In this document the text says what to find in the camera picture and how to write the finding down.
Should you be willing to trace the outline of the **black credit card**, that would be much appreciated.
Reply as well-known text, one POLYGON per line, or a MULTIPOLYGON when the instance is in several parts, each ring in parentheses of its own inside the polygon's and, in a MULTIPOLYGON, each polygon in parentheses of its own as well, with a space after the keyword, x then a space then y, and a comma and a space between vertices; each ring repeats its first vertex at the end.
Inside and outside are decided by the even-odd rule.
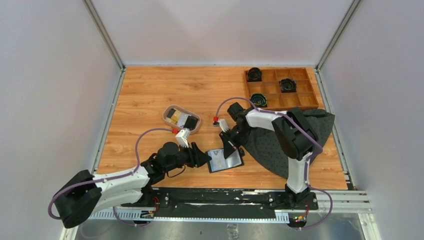
POLYGON ((193 131, 196 128, 198 121, 199 119, 197 117, 189 115, 183 125, 183 128, 193 131))

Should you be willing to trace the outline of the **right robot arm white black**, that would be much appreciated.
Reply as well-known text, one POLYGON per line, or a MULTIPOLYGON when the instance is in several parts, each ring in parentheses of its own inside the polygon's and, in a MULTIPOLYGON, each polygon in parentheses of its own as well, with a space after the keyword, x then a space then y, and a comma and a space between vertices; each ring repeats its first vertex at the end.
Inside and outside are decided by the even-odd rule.
POLYGON ((242 138, 253 129, 264 129, 275 134, 277 141, 287 156, 288 177, 281 199, 269 197, 271 207, 281 205, 298 209, 306 204, 311 192, 309 164, 312 157, 320 154, 323 148, 318 136, 299 107, 288 111, 271 111, 253 105, 244 109, 239 103, 232 104, 228 114, 236 125, 229 128, 224 119, 213 117, 214 126, 221 128, 219 134, 223 144, 224 158, 237 152, 242 138))

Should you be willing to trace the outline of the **black card holder wallet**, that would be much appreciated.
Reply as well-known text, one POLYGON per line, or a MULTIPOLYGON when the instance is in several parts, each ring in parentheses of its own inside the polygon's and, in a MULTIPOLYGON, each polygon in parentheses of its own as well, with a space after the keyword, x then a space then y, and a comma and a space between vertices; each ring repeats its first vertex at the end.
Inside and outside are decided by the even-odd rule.
POLYGON ((209 150, 206 154, 211 158, 211 160, 207 163, 210 173, 221 172, 244 165, 243 158, 238 150, 233 152, 227 158, 224 157, 223 148, 209 150))

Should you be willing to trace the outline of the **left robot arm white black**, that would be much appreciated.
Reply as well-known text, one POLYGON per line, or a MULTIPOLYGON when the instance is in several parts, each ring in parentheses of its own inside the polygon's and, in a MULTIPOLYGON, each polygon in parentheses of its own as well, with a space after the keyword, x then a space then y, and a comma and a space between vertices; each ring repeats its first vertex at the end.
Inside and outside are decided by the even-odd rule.
POLYGON ((149 206, 153 193, 147 188, 162 181, 169 171, 198 168, 211 159, 194 142, 189 147, 166 142, 156 153, 133 168, 107 174, 79 171, 53 196, 52 205, 63 226, 71 229, 104 209, 133 203, 149 206))

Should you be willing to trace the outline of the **pink oval card tray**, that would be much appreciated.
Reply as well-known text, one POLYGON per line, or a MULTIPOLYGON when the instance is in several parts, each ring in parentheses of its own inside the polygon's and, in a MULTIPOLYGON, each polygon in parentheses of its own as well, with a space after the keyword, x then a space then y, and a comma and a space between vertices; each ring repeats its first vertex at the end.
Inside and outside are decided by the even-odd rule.
POLYGON ((194 117, 198 118, 198 123, 196 125, 196 128, 194 130, 191 130, 191 134, 195 134, 200 129, 200 126, 202 124, 202 120, 201 120, 201 118, 200 118, 200 116, 198 114, 196 114, 196 113, 194 113, 192 111, 189 111, 189 110, 187 110, 187 109, 185 109, 183 107, 180 107, 178 105, 170 105, 162 113, 162 119, 165 121, 165 123, 167 125, 171 126, 172 128, 176 128, 178 130, 184 129, 183 126, 184 126, 185 121, 186 121, 186 119, 187 119, 188 116, 194 116, 194 117), (180 117, 177 125, 172 124, 172 123, 166 121, 166 115, 167 115, 167 113, 169 112, 170 109, 176 109, 176 110, 179 110, 181 112, 181 117, 180 117))

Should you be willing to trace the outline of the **white credit card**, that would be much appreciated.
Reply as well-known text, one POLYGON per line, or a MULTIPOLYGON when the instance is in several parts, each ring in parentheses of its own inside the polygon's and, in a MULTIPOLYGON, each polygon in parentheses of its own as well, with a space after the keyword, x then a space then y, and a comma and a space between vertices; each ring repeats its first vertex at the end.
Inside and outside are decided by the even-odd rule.
POLYGON ((223 149, 216 149, 212 151, 213 166, 215 169, 223 169, 227 166, 226 159, 224 158, 223 149))

